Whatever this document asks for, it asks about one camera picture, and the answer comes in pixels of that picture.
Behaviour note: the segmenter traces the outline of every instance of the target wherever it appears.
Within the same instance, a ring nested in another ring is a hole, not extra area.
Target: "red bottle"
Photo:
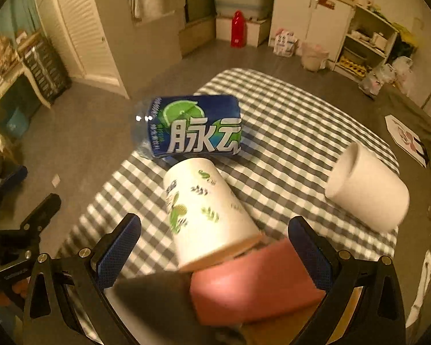
[[[240,10],[235,12],[232,19],[232,47],[242,48],[246,45],[246,21]]]

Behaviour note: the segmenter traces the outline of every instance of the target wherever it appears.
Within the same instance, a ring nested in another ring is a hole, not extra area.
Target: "cup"
[[[409,209],[405,184],[360,143],[351,143],[339,157],[324,193],[377,232],[397,227]]]
[[[250,249],[262,238],[210,160],[179,162],[164,175],[163,184],[179,270],[216,265]]]

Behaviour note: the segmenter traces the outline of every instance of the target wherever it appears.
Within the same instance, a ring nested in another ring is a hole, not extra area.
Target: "hand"
[[[22,298],[26,298],[28,287],[29,283],[27,282],[27,279],[24,279],[15,283],[11,288],[13,289],[14,293],[19,294]],[[8,296],[0,291],[0,306],[8,306],[10,304],[11,301]]]

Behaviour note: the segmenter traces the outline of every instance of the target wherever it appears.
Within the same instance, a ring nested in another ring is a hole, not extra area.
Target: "lime slice graphic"
[[[189,120],[190,117],[203,118],[204,116],[205,112],[197,105],[196,101],[174,101],[167,105],[163,110],[163,119],[168,127],[175,120]]]

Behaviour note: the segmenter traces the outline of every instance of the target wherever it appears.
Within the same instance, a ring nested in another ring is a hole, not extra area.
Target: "pink object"
[[[190,295],[203,325],[228,326],[293,312],[317,302],[316,288],[288,239],[195,272]]]
[[[232,19],[232,47],[242,48],[246,45],[246,22],[240,10]]]

